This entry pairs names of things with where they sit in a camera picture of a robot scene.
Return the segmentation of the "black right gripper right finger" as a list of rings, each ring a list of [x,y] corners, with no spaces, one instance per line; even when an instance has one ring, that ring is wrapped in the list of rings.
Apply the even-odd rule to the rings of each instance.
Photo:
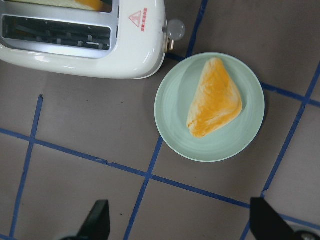
[[[250,199],[250,230],[256,240],[292,240],[293,229],[261,197]]]

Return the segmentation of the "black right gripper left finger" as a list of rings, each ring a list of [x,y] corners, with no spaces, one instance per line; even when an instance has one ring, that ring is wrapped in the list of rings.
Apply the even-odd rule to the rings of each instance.
[[[97,200],[76,235],[77,240],[108,240],[111,232],[108,200]]]

